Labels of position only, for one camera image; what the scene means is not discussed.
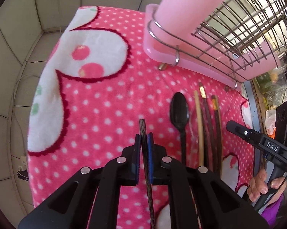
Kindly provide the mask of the person's right hand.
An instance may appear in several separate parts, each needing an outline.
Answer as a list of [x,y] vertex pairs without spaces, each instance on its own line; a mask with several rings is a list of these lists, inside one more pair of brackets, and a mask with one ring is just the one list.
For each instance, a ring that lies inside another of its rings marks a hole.
[[[268,192],[268,185],[266,184],[267,172],[265,168],[261,168],[258,174],[249,181],[249,187],[247,188],[247,194],[251,202],[255,202],[261,194],[266,194]],[[287,187],[287,182],[284,181],[284,177],[274,179],[270,187],[273,189],[278,189],[278,192],[272,197],[268,202],[268,205],[275,203],[283,194]]]

